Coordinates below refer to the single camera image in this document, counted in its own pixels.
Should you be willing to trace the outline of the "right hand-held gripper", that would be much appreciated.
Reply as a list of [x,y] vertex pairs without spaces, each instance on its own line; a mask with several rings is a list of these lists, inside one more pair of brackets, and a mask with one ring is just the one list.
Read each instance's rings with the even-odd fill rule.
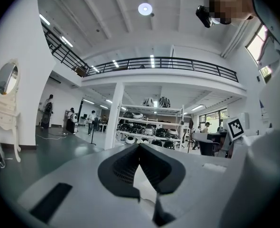
[[234,142],[244,135],[244,129],[239,118],[224,119],[217,133],[193,133],[192,139],[199,143],[200,153],[204,156],[231,158]]

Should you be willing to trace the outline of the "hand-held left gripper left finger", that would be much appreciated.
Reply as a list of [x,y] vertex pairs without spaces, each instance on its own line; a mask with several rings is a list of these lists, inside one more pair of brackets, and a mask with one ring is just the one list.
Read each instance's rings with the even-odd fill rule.
[[154,223],[137,199],[114,196],[100,182],[98,167],[126,146],[74,158],[42,177],[18,198],[30,211],[58,183],[72,186],[49,221],[54,228],[152,228]]

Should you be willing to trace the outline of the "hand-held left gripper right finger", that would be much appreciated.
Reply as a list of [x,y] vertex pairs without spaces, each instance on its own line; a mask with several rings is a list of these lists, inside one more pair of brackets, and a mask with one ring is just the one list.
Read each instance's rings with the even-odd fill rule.
[[140,162],[156,188],[153,222],[162,228],[237,228],[243,151],[232,159],[140,145]]

